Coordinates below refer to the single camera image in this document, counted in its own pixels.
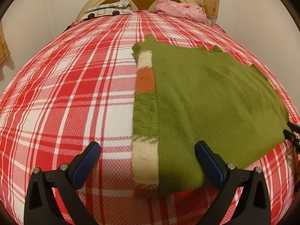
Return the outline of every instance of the knit texture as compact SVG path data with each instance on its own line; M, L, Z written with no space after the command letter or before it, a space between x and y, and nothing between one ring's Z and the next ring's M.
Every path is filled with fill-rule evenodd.
M198 188L205 177L194 145L204 140L226 163L246 168L284 141L289 116L256 68L215 46L157 42L133 46L135 192L163 195Z

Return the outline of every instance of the bed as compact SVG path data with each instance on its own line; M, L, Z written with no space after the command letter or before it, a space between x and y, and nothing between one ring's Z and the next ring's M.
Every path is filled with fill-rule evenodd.
M88 1L77 21L87 8L116 1ZM242 64L255 64L284 101L291 122L300 122L279 81L236 40L209 25L153 13L157 0L129 1L136 11L131 15L91 19L59 35L24 65L0 96L0 201L17 224L23 223L32 170L69 163L92 140L101 145L100 161L78 195L99 224L196 224L213 202L217 191L211 187L157 198L133 196L136 63L131 48L147 34L184 47L218 45ZM294 199L296 162L294 148L285 141L248 167L264 171L272 224ZM238 190L222 223L231 218L240 194ZM55 195L64 218L72 223Z

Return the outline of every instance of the plaid pattern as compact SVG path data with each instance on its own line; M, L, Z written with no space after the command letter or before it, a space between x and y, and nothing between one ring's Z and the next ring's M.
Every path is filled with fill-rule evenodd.
M147 34L178 46L218 45L243 64L255 64L275 86L290 119L300 117L278 80L241 44L211 28L150 12L103 17L76 25L41 49L0 96L0 200L18 224L34 167L69 163L90 141L101 157L78 195L99 224L195 224L213 202L211 187L160 198L133 196L131 133L136 63L134 43ZM272 224L293 199L294 149L288 142L254 163L264 170ZM223 223L239 199L239 190ZM64 217L70 217L56 193Z

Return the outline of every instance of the pink cloth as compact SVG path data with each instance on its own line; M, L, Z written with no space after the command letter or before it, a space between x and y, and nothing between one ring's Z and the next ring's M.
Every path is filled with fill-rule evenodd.
M202 8L189 3L157 0L155 13L207 24L207 17Z
M222 27L220 25L217 24L212 24L211 27L223 32L224 34L226 34L226 31L222 29Z

